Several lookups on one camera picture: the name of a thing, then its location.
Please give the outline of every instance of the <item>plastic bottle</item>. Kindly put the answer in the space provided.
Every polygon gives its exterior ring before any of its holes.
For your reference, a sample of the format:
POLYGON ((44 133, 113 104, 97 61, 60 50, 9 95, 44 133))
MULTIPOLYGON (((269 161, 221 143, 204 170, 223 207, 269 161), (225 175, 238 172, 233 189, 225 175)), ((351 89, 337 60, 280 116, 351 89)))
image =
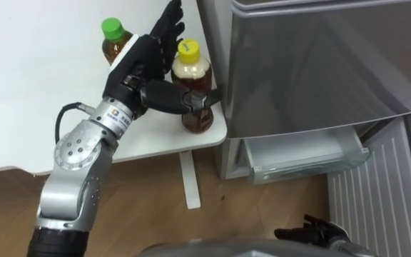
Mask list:
POLYGON ((104 56, 112 64, 133 34, 126 31, 117 18, 105 19, 101 24, 101 28, 105 38, 103 41, 104 56))
MULTIPOLYGON (((212 88, 212 66, 201 56, 199 43, 194 39, 185 39, 178 45, 178 56, 172 64, 172 82, 197 91, 212 88)), ((182 115, 182 124, 189 131, 201 133, 213 123, 212 110, 205 109, 194 114, 182 115)))

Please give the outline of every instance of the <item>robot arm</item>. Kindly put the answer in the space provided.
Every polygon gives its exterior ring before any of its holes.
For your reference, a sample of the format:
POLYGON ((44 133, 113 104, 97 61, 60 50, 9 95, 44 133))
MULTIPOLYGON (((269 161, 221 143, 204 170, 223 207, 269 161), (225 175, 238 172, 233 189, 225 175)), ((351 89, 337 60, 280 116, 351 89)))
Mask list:
POLYGON ((56 144, 28 257, 84 255, 118 140, 148 108, 187 114, 220 100, 217 90, 204 94, 164 81, 184 30, 182 17, 181 1, 173 0, 151 34, 139 37, 109 74, 103 101, 56 144))

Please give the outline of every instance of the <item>wooden floor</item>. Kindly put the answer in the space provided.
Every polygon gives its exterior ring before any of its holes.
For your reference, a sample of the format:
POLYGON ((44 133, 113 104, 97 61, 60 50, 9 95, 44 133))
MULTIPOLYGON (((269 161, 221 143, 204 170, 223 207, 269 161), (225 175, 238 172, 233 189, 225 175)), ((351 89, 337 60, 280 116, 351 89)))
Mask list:
MULTIPOLYGON (((194 152, 202 206, 188 210, 177 154, 117 163, 106 179, 88 257, 132 256, 155 243, 194 238, 273 238, 328 217, 324 176, 262 186, 220 181, 211 148, 194 152)), ((0 256, 25 256, 45 176, 0 173, 0 256)))

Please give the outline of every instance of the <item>refrigerator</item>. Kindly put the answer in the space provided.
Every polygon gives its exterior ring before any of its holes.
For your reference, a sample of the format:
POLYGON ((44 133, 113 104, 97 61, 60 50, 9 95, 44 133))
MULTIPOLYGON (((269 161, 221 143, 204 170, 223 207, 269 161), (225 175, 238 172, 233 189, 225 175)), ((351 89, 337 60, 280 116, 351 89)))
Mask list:
POLYGON ((197 0, 228 137, 219 176, 327 173, 331 220, 411 256, 411 0, 197 0))

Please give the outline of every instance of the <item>yellow bottle cap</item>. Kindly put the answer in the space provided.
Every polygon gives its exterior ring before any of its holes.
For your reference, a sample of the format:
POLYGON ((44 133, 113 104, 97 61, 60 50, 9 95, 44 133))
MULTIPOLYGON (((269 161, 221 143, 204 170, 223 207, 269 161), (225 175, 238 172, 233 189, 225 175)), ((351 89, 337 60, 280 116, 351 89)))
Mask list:
POLYGON ((178 58, 185 64, 194 64, 199 61, 201 53, 199 43, 194 39, 184 39, 178 45, 178 58))

